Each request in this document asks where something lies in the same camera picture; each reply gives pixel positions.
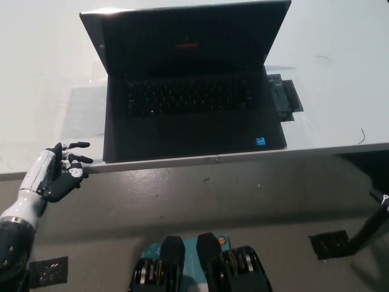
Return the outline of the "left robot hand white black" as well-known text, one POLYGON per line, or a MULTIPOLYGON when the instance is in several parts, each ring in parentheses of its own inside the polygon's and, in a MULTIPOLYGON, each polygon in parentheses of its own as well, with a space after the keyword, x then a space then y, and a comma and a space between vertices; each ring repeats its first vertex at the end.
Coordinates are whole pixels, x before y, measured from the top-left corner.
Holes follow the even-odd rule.
POLYGON ((34 192, 50 203, 57 203, 72 190, 80 188, 89 175, 83 164, 93 159, 71 153, 73 148, 88 148, 88 142, 57 143, 43 150, 26 173, 20 189, 34 192))

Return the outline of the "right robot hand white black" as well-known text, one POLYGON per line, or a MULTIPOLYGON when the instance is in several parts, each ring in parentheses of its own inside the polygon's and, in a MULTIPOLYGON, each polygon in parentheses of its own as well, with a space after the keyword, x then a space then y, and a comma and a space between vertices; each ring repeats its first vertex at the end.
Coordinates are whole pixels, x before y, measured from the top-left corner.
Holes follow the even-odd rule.
POLYGON ((370 195, 388 212, 388 183, 373 182, 370 195))

